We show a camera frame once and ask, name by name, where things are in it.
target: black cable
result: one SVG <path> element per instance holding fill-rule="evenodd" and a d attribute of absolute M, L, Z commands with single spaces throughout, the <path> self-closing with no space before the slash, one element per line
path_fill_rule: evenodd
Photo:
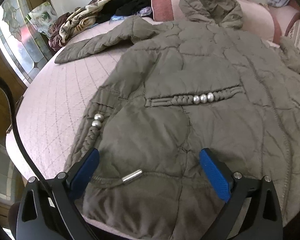
<path fill-rule="evenodd" d="M 51 187 L 49 186 L 49 184 L 47 183 L 47 181 L 45 180 L 45 178 L 43 177 L 41 172 L 38 170 L 37 166 L 35 166 L 32 159 L 29 157 L 29 155 L 21 141 L 19 131 L 18 131 L 18 126 L 17 126 L 16 111 L 15 111 L 15 106 L 14 106 L 14 102 L 13 102 L 13 96 L 12 96 L 9 86 L 6 84 L 6 82 L 1 77 L 0 77 L 0 89 L 5 93 L 7 100 L 9 102 L 11 126 L 12 126 L 12 130 L 14 133 L 14 137 L 16 139 L 16 143 L 20 149 L 20 152 L 54 203 L 55 201 L 54 201 L 54 197 L 52 196 Z"/>

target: pink quilted bed cover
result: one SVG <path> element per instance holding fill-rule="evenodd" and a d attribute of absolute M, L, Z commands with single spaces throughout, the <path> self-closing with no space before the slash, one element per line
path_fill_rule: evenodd
<path fill-rule="evenodd" d="M 151 18 L 144 18 L 152 24 Z M 97 25 L 74 37 L 70 43 L 106 33 L 122 21 Z M 83 111 L 96 89 L 109 76 L 129 45 L 118 45 L 97 55 L 58 65 L 57 54 L 39 72 L 24 94 L 17 114 L 21 140 L 34 164 L 46 179 L 63 171 Z M 7 134 L 8 154 L 29 179 L 34 175 L 16 144 L 13 132 Z"/>

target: blue rubber pad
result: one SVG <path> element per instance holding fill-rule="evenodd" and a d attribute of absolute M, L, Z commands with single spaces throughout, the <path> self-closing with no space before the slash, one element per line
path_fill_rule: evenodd
<path fill-rule="evenodd" d="M 71 182 L 70 192 L 68 194 L 71 200 L 74 201 L 82 196 L 93 176 L 94 171 L 99 165 L 99 160 L 99 151 L 97 149 L 93 149 Z"/>
<path fill-rule="evenodd" d="M 205 150 L 202 150 L 199 154 L 200 157 L 200 165 L 204 172 L 206 173 L 208 180 L 210 181 L 211 185 L 213 186 L 215 192 L 217 193 L 218 197 L 225 202 L 231 197 L 230 192 L 230 185 L 219 171 L 217 166 L 211 160 L 209 155 L 206 153 Z"/>

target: stained glass window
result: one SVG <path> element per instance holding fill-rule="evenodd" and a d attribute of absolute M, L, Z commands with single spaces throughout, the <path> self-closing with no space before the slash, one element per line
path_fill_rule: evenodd
<path fill-rule="evenodd" d="M 41 35 L 26 20 L 29 12 L 26 0 L 5 0 L 0 6 L 0 49 L 26 85 L 52 57 Z"/>

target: screw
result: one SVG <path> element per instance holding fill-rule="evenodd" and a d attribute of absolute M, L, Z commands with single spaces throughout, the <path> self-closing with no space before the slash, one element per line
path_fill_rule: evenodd
<path fill-rule="evenodd" d="M 266 182 L 271 182 L 271 177 L 268 176 L 268 175 L 266 175 L 266 176 L 265 176 L 265 181 L 266 181 Z"/>
<path fill-rule="evenodd" d="M 60 172 L 57 177 L 58 177 L 58 179 L 64 179 L 66 177 L 66 173 Z"/>
<path fill-rule="evenodd" d="M 242 178 L 242 174 L 240 172 L 235 172 L 233 174 L 233 176 L 236 178 L 236 179 L 241 179 Z"/>
<path fill-rule="evenodd" d="M 32 183 L 35 181 L 35 177 L 30 177 L 30 179 L 28 179 L 28 182 Z"/>

